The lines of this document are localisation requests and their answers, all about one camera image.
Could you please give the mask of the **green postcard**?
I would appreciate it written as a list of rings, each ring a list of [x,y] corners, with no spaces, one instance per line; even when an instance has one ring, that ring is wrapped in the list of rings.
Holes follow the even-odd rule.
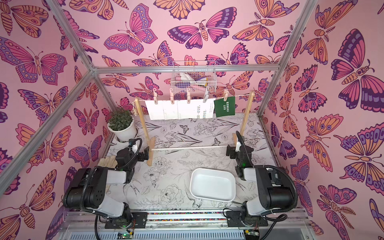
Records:
[[[235,97],[228,97],[226,101],[224,99],[216,99],[214,101],[216,117],[234,116],[236,114],[235,102]]]

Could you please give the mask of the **white postcard with text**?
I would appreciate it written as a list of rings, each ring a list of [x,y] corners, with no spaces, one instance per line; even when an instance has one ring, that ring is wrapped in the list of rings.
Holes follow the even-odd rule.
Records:
[[[204,102],[203,99],[191,100],[187,104],[186,115],[189,119],[210,119],[214,115],[215,99],[208,99]]]

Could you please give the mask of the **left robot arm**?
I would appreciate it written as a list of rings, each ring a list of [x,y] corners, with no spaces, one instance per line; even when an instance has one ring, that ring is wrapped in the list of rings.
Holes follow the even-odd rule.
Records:
[[[64,207],[106,218],[106,229],[145,228],[148,213],[133,213],[128,203],[119,202],[107,195],[107,186],[129,184],[136,163],[148,159],[148,147],[141,153],[125,148],[117,153],[117,170],[109,167],[78,170],[62,198]]]

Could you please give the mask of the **pink clothespin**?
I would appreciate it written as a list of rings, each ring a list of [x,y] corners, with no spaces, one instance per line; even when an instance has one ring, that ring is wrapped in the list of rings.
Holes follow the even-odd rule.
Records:
[[[175,104],[174,91],[173,91],[172,88],[170,88],[170,101],[171,101],[171,104],[172,104],[172,105]]]
[[[229,97],[229,91],[228,91],[227,89],[225,89],[225,90],[224,90],[224,95],[223,95],[223,100],[224,100],[224,102],[227,101],[228,97]]]
[[[191,89],[187,88],[187,104],[191,103]]]
[[[157,94],[157,89],[156,88],[153,89],[153,101],[154,101],[155,105],[158,104],[158,94]]]

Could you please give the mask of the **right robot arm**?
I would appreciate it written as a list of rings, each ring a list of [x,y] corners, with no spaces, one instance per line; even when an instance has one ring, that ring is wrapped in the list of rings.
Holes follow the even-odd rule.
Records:
[[[255,227],[259,220],[272,221],[270,214],[284,216],[298,204],[298,191],[285,170],[272,165],[252,165],[253,148],[238,144],[227,146],[226,156],[236,161],[237,176],[256,186],[257,196],[244,201],[238,211],[242,224]]]

